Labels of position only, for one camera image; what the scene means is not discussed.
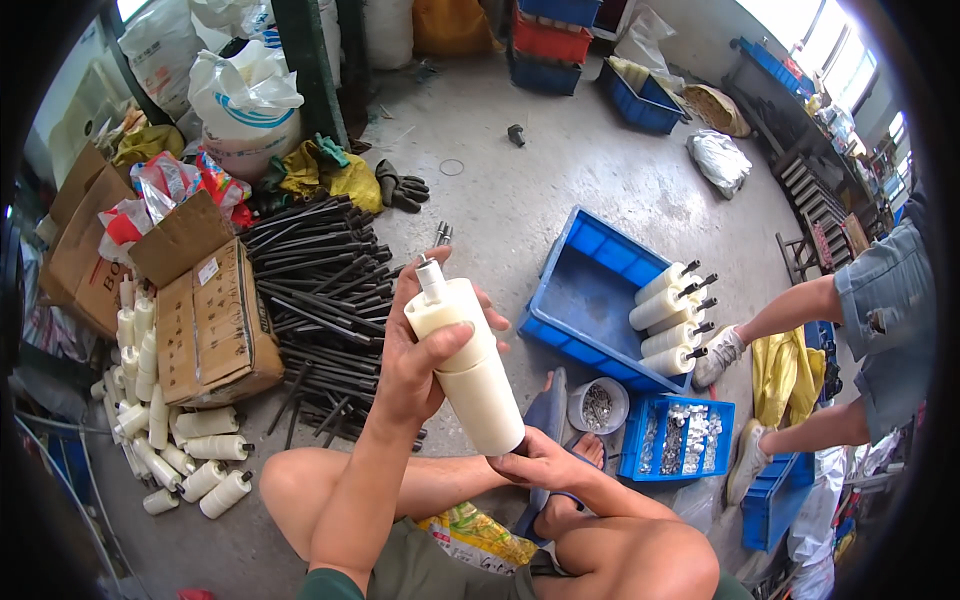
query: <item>red plastic crate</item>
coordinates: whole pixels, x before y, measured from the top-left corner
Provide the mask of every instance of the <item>red plastic crate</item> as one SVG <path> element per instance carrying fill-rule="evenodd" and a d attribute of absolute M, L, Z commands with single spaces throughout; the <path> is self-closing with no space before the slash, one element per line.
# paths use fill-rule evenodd
<path fill-rule="evenodd" d="M 527 21 L 514 6 L 514 47 L 520 52 L 583 64 L 592 41 L 593 35 L 586 27 L 570 32 Z"/>

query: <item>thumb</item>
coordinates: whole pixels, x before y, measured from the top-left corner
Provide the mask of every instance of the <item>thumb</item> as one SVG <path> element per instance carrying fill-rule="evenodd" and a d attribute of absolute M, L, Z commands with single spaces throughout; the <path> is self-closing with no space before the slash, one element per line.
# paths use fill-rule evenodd
<path fill-rule="evenodd" d="M 466 346 L 474 331 L 475 325 L 471 321 L 460 321 L 435 330 L 407 353 L 407 367 L 416 373 L 431 373 Z"/>

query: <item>hand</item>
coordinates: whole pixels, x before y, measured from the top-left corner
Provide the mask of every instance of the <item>hand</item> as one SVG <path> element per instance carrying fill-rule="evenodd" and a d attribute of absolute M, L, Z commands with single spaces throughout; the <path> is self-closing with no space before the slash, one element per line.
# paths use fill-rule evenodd
<path fill-rule="evenodd" d="M 600 472 L 570 454 L 536 427 L 527 433 L 515 452 L 488 456 L 487 462 L 497 473 L 525 488 L 568 491 L 588 477 Z"/>
<path fill-rule="evenodd" d="M 450 257 L 449 246 L 428 250 L 427 258 L 436 258 L 441 265 Z M 396 280 L 394 305 L 387 317 L 386 336 L 383 343 L 383 359 L 380 383 L 376 388 L 374 409 L 382 411 L 390 425 L 410 425 L 414 431 L 437 412 L 444 402 L 444 391 L 433 370 L 460 350 L 473 336 L 473 325 L 452 324 L 437 329 L 423 340 L 417 336 L 403 314 L 403 307 L 420 292 L 420 283 L 414 274 L 419 260 L 407 265 Z M 473 286 L 487 324 L 504 331 L 510 322 L 492 308 L 490 298 Z M 496 348 L 501 353 L 510 347 L 497 340 Z"/>

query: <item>cardboard box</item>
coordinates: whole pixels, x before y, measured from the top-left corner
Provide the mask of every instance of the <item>cardboard box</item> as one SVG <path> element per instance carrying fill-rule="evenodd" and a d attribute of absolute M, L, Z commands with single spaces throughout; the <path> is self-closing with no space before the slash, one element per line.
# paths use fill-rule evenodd
<path fill-rule="evenodd" d="M 50 207 L 50 218 L 58 230 L 39 274 L 40 288 L 47 294 L 42 303 L 62 307 L 106 338 L 116 335 L 119 283 L 131 272 L 97 251 L 104 234 L 97 213 L 124 198 L 135 198 L 133 190 L 87 144 Z"/>
<path fill-rule="evenodd" d="M 147 231 L 129 254 L 137 271 L 162 288 L 231 239 L 232 227 L 201 190 Z"/>
<path fill-rule="evenodd" d="M 160 289 L 156 344 L 168 404 L 225 406 L 282 379 L 276 337 L 239 240 Z"/>

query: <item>concrete floor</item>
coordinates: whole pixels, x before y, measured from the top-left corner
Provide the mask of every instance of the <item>concrete floor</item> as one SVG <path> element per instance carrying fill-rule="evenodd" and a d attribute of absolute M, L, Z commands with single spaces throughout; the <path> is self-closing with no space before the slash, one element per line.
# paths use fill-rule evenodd
<path fill-rule="evenodd" d="M 580 204 L 663 256 L 684 262 L 700 258 L 703 272 L 719 273 L 711 293 L 720 302 L 709 314 L 718 324 L 748 319 L 789 286 L 774 234 L 791 238 L 800 230 L 755 142 L 737 140 L 754 170 L 727 201 L 684 148 L 696 121 L 678 124 L 668 136 L 626 129 L 592 83 L 599 71 L 596 60 L 569 98 L 512 86 L 502 56 L 441 63 L 440 70 L 423 84 L 409 73 L 385 78 L 371 111 L 381 114 L 377 105 L 382 104 L 393 118 L 374 118 L 364 135 L 374 146 L 364 154 L 371 166 L 386 157 L 399 173 L 419 175 L 431 187 L 431 200 L 420 214 L 388 209 L 375 221 L 381 243 L 390 244 L 397 263 L 428 248 L 437 224 L 446 220 L 455 227 L 455 250 L 444 270 L 471 278 L 514 320 L 536 288 L 540 265 L 570 209 Z M 506 138 L 514 123 L 524 127 L 525 148 Z M 440 164 L 448 158 L 461 161 L 463 172 L 442 174 Z M 525 409 L 545 373 L 565 363 L 519 340 L 512 330 L 501 338 L 513 346 L 504 364 Z M 841 360 L 851 381 L 845 347 Z M 587 373 L 567 366 L 571 386 L 587 380 Z M 848 384 L 845 396 L 851 391 Z M 725 374 L 717 395 L 736 403 L 738 435 L 753 413 L 749 360 Z M 246 414 L 241 433 L 257 445 L 243 464 L 254 473 L 282 449 L 282 433 L 263 438 L 279 396 L 271 391 L 237 405 Z M 426 427 L 430 433 L 422 455 L 472 453 L 447 405 Z M 620 438 L 617 434 L 611 440 L 612 452 L 619 452 Z M 314 442 L 306 428 L 294 437 L 294 446 Z M 349 446 L 339 440 L 334 445 Z M 294 596 L 304 564 L 271 522 L 256 491 L 216 521 L 182 502 L 175 511 L 151 517 L 140 507 L 148 490 L 130 477 L 122 453 L 108 440 L 98 441 L 92 451 L 114 528 L 154 598 L 172 598 L 174 590 L 184 587 L 207 588 L 231 600 Z M 709 491 L 721 488 L 719 481 L 705 482 Z M 641 490 L 668 505 L 675 494 Z M 722 494 L 716 495 L 709 538 L 721 564 L 736 572 L 751 558 L 740 546 L 740 512 L 721 513 Z M 524 494 L 499 490 L 477 504 L 509 524 L 519 516 Z"/>

